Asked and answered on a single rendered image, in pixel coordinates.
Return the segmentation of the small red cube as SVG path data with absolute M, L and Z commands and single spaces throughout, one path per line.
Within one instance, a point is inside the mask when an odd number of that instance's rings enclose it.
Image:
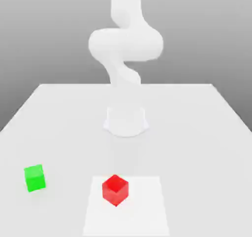
M 129 195 L 129 182 L 112 175 L 102 183 L 102 197 L 114 206 L 118 206 Z

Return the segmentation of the small green cube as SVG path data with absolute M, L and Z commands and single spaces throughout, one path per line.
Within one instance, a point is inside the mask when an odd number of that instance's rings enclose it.
M 41 164 L 29 166 L 24 169 L 27 190 L 33 192 L 46 187 L 45 175 Z

